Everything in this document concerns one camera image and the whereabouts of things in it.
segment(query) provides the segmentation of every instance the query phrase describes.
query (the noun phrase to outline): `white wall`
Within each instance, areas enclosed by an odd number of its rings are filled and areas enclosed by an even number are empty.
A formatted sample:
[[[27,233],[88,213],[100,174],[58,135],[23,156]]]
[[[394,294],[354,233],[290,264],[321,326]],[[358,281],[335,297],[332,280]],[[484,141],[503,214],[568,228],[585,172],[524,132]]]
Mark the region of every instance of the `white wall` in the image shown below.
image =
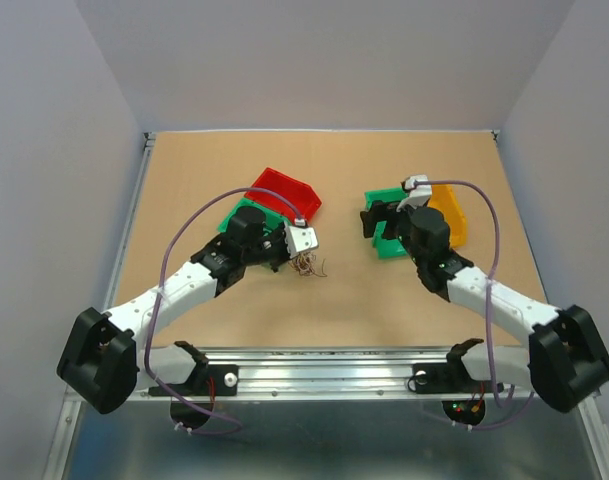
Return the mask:
[[[588,309],[609,348],[609,0],[577,0],[499,139],[550,299]]]
[[[41,478],[81,309],[101,305],[140,129],[72,0],[0,0],[0,480]]]
[[[76,0],[140,124],[500,127],[573,0]]]

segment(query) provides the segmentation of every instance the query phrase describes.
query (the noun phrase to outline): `purple cable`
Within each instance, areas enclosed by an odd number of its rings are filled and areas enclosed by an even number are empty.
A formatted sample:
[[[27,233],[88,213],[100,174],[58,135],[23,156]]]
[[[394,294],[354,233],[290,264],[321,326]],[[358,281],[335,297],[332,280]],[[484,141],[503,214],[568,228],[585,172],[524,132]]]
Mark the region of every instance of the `purple cable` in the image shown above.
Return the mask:
[[[488,365],[489,370],[491,372],[491,384],[493,388],[493,398],[495,399],[495,404],[499,408],[504,408],[511,403],[513,399],[513,393],[515,392],[515,385],[511,385],[509,389],[508,396],[506,397],[506,401],[502,401],[500,398],[499,391],[497,390],[497,373],[495,371],[495,356],[493,355],[493,304],[491,300],[491,290],[493,288],[493,279],[495,278],[495,272],[497,271],[497,264],[500,261],[500,222],[497,219],[497,212],[495,211],[495,207],[491,202],[491,199],[482,191],[480,187],[474,185],[471,182],[467,182],[464,180],[439,180],[439,181],[416,181],[413,188],[419,185],[461,185],[464,187],[472,188],[486,202],[489,210],[491,211],[491,216],[493,217],[493,225],[495,227],[495,253],[493,254],[493,263],[491,265],[491,269],[488,271],[488,280],[486,282],[486,305],[484,308],[484,318],[486,323],[486,351],[488,352]]]
[[[492,423],[491,425],[477,425],[477,426],[474,426],[474,427],[472,426],[472,427],[470,427],[470,429],[471,430],[475,430],[477,432],[482,432],[482,431],[495,430],[497,428],[502,428],[502,427],[505,427],[507,425],[510,425],[515,420],[517,420],[517,419],[521,418],[522,416],[524,416],[524,413],[526,412],[526,409],[528,408],[528,406],[531,404],[531,401],[533,400],[534,396],[535,396],[535,392],[531,392],[531,394],[528,396],[528,398],[524,402],[524,405],[522,405],[520,407],[520,409],[517,412],[515,412],[515,415],[511,415],[510,417],[508,417],[505,420],[502,420],[501,422]],[[457,422],[453,423],[452,420],[447,420],[444,417],[440,417],[439,415],[435,415],[435,414],[432,414],[430,412],[426,412],[426,411],[424,411],[424,409],[421,409],[421,410],[422,410],[422,413],[424,415],[426,415],[427,417],[431,417],[434,420],[438,420],[438,421],[443,422],[443,423],[451,424],[454,427],[459,425],[462,428],[465,428],[467,430],[469,429],[469,427],[467,425],[464,425],[462,423],[457,423]]]
[[[155,303],[153,305],[151,321],[149,323],[148,333],[146,336],[146,345],[144,347],[144,369],[146,370],[146,373],[153,380],[155,380],[155,382],[160,386],[160,388],[162,390],[164,390],[170,396],[179,400],[181,403],[183,403],[187,407],[189,407],[192,410],[195,410],[196,412],[201,413],[203,415],[207,415],[211,418],[219,418],[220,420],[224,420],[226,422],[229,422],[229,423],[232,423],[233,425],[235,425],[233,428],[231,428],[229,430],[209,432],[209,431],[201,431],[201,430],[192,430],[190,428],[183,427],[183,425],[181,425],[181,424],[176,424],[176,427],[181,427],[183,430],[185,430],[189,434],[196,433],[196,434],[200,434],[200,435],[227,435],[230,433],[239,432],[242,429],[243,425],[242,425],[242,422],[240,422],[239,420],[237,420],[233,417],[229,417],[228,415],[222,415],[220,413],[212,412],[210,410],[207,410],[205,408],[202,408],[198,405],[195,405],[195,404],[189,402],[186,398],[184,398],[182,395],[180,395],[175,390],[173,390],[169,385],[167,385],[162,380],[160,380],[157,377],[157,375],[155,374],[155,372],[153,371],[153,369],[151,368],[151,347],[153,344],[153,335],[155,334],[155,324],[157,323],[157,316],[160,311],[160,306],[162,305],[162,291],[164,289],[164,283],[166,282],[166,269],[168,267],[168,259],[171,256],[171,251],[173,250],[173,247],[175,246],[175,244],[177,243],[179,238],[182,236],[182,234],[186,231],[186,229],[189,227],[189,225],[191,225],[191,223],[193,223],[193,221],[197,217],[199,217],[206,209],[213,206],[220,200],[223,200],[224,198],[230,197],[231,195],[235,195],[236,193],[244,193],[244,192],[261,192],[261,193],[267,193],[269,195],[272,195],[275,198],[277,198],[278,200],[282,201],[291,210],[293,210],[296,218],[298,218],[298,219],[304,218],[295,205],[293,205],[290,201],[288,201],[286,198],[284,198],[282,195],[280,195],[278,193],[275,193],[271,190],[267,190],[265,188],[259,188],[259,187],[236,188],[234,190],[231,190],[229,192],[223,193],[223,194],[215,197],[214,199],[210,200],[205,205],[203,205],[200,209],[198,209],[193,215],[191,215],[189,217],[189,219],[186,222],[184,222],[184,225],[182,225],[182,227],[179,229],[179,231],[175,234],[175,236],[171,240],[171,243],[168,244],[168,247],[166,247],[166,252],[164,253],[164,258],[162,259],[162,267],[160,269],[160,279],[159,279],[159,283],[158,283],[159,288],[158,288],[157,295],[155,296]]]

